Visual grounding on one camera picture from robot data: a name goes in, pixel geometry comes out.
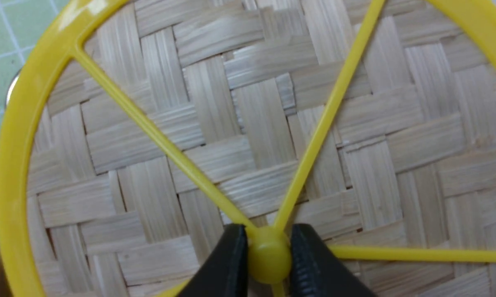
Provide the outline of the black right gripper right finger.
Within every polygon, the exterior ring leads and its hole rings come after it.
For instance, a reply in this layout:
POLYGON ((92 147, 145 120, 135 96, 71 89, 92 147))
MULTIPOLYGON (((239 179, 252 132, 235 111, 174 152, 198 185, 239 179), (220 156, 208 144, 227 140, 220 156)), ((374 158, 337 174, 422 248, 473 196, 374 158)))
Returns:
POLYGON ((293 297, 374 297, 329 250, 310 224, 293 224, 290 294, 293 297))

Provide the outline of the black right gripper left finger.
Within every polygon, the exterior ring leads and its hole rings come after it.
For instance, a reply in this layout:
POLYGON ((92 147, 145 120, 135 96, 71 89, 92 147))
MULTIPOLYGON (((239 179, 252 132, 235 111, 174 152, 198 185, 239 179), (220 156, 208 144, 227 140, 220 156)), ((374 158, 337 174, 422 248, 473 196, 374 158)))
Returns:
POLYGON ((178 297, 246 297, 248 236, 243 224, 228 224, 201 268, 178 297))

